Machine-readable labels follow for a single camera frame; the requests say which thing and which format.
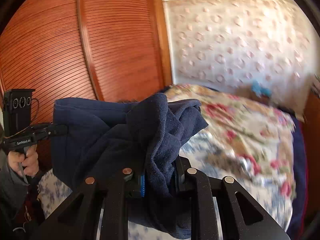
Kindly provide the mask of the grey sleeve forearm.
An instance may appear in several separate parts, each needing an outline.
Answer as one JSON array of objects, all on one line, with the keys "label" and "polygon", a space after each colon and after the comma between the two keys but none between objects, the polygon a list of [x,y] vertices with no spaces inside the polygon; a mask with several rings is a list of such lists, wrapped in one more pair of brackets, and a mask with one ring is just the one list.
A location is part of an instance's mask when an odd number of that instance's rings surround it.
[{"label": "grey sleeve forearm", "polygon": [[16,155],[14,168],[9,165],[8,156],[1,145],[1,215],[9,217],[16,215],[24,203],[28,192],[28,183],[21,177],[18,162],[24,161],[25,156],[19,152]]}]

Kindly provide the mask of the person's left hand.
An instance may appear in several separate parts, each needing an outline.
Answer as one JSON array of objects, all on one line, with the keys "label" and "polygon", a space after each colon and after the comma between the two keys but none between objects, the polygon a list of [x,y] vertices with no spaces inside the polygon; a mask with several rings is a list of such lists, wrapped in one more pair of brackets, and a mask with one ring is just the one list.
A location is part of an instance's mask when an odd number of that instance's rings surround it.
[{"label": "person's left hand", "polygon": [[15,151],[10,151],[8,154],[9,167],[16,172],[21,178],[23,177],[22,172],[19,168],[21,163],[24,168],[24,174],[26,176],[33,177],[39,171],[38,154],[36,152],[37,145],[32,145],[27,149],[26,154],[22,154]]}]

